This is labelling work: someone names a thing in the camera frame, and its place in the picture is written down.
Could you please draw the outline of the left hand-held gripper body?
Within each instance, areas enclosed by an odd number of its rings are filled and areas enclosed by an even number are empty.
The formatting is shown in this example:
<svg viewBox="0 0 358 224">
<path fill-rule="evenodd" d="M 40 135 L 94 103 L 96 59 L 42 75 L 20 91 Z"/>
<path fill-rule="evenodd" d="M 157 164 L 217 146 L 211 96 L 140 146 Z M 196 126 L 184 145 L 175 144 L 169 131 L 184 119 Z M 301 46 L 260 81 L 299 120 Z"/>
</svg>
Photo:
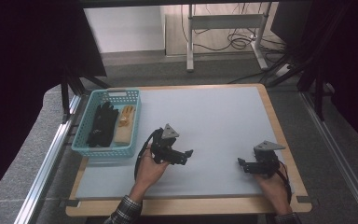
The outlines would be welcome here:
<svg viewBox="0 0 358 224">
<path fill-rule="evenodd" d="M 183 158 L 182 152 L 172 148 L 178 136 L 179 133 L 169 123 L 164 128 L 159 128 L 152 133 L 151 152 L 156 163 L 167 161 L 172 164 L 174 159 Z"/>
</svg>

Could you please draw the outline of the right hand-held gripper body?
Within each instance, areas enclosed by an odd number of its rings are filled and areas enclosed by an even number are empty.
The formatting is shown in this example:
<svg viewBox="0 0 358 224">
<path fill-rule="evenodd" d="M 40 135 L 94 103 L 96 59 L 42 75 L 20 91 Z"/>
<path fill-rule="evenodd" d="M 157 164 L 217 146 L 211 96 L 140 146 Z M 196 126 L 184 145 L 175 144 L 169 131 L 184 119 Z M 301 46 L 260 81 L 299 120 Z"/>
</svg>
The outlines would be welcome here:
<svg viewBox="0 0 358 224">
<path fill-rule="evenodd" d="M 280 168 L 280 161 L 275 151 L 283 149 L 284 146 L 267 140 L 256 145 L 254 147 L 256 162 L 248 162 L 251 173 L 272 177 Z"/>
</svg>

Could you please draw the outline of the teal plastic basket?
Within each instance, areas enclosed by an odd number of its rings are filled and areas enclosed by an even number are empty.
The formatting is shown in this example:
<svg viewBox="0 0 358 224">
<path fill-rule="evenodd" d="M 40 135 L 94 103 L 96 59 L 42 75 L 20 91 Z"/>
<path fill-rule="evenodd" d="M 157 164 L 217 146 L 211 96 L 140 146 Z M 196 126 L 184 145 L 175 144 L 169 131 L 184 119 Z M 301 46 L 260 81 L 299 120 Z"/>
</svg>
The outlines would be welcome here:
<svg viewBox="0 0 358 224">
<path fill-rule="evenodd" d="M 138 89 L 93 91 L 77 128 L 72 150 L 84 157 L 131 158 L 140 110 Z"/>
</svg>

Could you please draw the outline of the grey foam mat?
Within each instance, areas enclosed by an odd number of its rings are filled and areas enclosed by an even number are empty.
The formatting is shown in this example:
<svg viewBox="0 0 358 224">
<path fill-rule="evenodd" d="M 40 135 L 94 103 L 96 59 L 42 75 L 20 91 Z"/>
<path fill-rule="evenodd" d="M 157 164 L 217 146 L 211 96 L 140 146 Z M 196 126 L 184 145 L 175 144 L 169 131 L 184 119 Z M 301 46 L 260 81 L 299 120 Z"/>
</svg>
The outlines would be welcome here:
<svg viewBox="0 0 358 224">
<path fill-rule="evenodd" d="M 256 87 L 152 90 L 140 93 L 136 150 L 159 127 L 170 124 L 178 151 L 191 150 L 184 165 L 167 168 L 148 198 L 250 196 L 261 193 L 238 163 L 253 161 L 254 147 L 277 141 Z"/>
</svg>

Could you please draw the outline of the white power strip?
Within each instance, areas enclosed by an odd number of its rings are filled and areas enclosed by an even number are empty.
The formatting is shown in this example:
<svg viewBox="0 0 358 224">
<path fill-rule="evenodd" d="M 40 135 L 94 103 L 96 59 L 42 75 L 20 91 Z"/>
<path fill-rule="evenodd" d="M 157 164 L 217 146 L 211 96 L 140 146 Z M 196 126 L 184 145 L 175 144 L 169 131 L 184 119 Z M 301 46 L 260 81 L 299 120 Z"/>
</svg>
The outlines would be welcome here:
<svg viewBox="0 0 358 224">
<path fill-rule="evenodd" d="M 287 72 L 289 72 L 290 70 L 291 70 L 291 65 L 289 63 L 286 63 L 275 73 L 275 75 L 277 77 L 281 77 Z"/>
</svg>

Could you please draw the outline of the black metal stand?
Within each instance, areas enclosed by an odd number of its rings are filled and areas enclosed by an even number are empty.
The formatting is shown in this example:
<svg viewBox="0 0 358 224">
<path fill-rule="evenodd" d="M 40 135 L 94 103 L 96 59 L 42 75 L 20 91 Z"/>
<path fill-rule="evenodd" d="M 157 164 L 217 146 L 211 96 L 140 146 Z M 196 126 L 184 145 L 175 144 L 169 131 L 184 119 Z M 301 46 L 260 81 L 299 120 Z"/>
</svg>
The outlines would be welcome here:
<svg viewBox="0 0 358 224">
<path fill-rule="evenodd" d="M 61 77 L 61 93 L 62 93 L 62 122 L 66 123 L 71 118 L 70 102 L 69 102 L 69 91 L 72 91 L 75 96 L 81 96 L 87 92 L 84 87 L 81 78 L 96 84 L 97 86 L 107 89 L 109 85 L 97 77 L 73 73 L 67 66 L 60 68 Z"/>
<path fill-rule="evenodd" d="M 308 29 L 307 37 L 295 48 L 299 60 L 298 64 L 281 77 L 277 77 L 272 81 L 266 83 L 267 87 L 275 87 L 284 82 L 288 78 L 302 72 L 300 80 L 296 87 L 299 91 L 308 91 L 312 84 L 315 84 L 314 93 L 314 112 L 321 121 L 324 121 L 323 115 L 323 95 L 324 95 L 324 81 L 320 73 L 320 62 L 324 52 L 324 48 L 329 41 L 329 25 L 332 19 L 325 15 L 315 14 L 318 21 L 312 22 Z"/>
</svg>

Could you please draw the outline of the dark curtain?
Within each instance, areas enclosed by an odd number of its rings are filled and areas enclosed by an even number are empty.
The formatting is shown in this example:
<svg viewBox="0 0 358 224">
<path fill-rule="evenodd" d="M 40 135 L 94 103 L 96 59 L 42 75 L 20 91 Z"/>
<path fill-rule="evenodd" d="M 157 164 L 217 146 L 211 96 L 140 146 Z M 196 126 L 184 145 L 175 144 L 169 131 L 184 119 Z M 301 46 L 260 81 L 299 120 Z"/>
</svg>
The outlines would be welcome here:
<svg viewBox="0 0 358 224">
<path fill-rule="evenodd" d="M 0 0 L 0 181 L 65 76 L 102 77 L 80 0 Z"/>
<path fill-rule="evenodd" d="M 322 56 L 325 80 L 335 93 L 331 101 L 358 132 L 358 0 L 313 0 L 312 16 L 322 19 L 348 4 Z"/>
</svg>

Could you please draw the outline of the aluminium rail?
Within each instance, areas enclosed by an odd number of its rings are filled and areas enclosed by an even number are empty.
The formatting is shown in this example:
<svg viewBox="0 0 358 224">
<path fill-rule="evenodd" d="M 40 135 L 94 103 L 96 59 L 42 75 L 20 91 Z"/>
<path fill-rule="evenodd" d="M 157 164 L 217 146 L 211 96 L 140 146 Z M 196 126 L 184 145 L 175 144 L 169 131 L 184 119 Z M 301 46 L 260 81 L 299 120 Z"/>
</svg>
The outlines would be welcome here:
<svg viewBox="0 0 358 224">
<path fill-rule="evenodd" d="M 347 186 L 351 191 L 351 194 L 353 195 L 355 201 L 358 203 L 358 177 L 356 176 L 355 172 L 352 170 L 350 164 L 342 153 L 342 147 L 337 143 L 336 139 L 328 129 L 326 123 L 322 121 L 315 112 L 314 102 L 312 102 L 310 96 L 304 92 L 301 92 L 299 95 L 303 99 L 311 119 L 315 123 L 318 132 L 320 133 L 322 139 L 324 140 L 324 143 L 330 151 L 338 170 L 340 171 Z"/>
<path fill-rule="evenodd" d="M 45 94 L 42 110 L 20 154 L 19 172 L 30 182 L 14 224 L 74 224 L 66 206 L 79 158 L 69 148 L 72 120 L 65 121 L 61 95 Z"/>
</svg>

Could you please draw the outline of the white desk frame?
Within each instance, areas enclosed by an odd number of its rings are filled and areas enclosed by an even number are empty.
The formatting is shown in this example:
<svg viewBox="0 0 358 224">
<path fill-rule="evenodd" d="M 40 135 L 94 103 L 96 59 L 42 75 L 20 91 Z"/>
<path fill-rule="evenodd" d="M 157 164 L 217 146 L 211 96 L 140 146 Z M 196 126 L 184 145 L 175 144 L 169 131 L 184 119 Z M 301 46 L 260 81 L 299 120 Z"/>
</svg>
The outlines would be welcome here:
<svg viewBox="0 0 358 224">
<path fill-rule="evenodd" d="M 240 15 L 193 15 L 193 6 L 188 6 L 187 15 L 187 48 L 186 48 L 186 71 L 194 71 L 194 44 L 193 32 L 199 29 L 236 29 L 236 28 L 249 28 L 256 29 L 257 34 L 254 35 L 250 45 L 253 53 L 258 61 L 260 69 L 263 71 L 268 70 L 268 65 L 260 49 L 260 43 L 264 34 L 269 12 L 272 4 L 268 3 L 267 8 L 262 14 L 240 14 Z"/>
</svg>

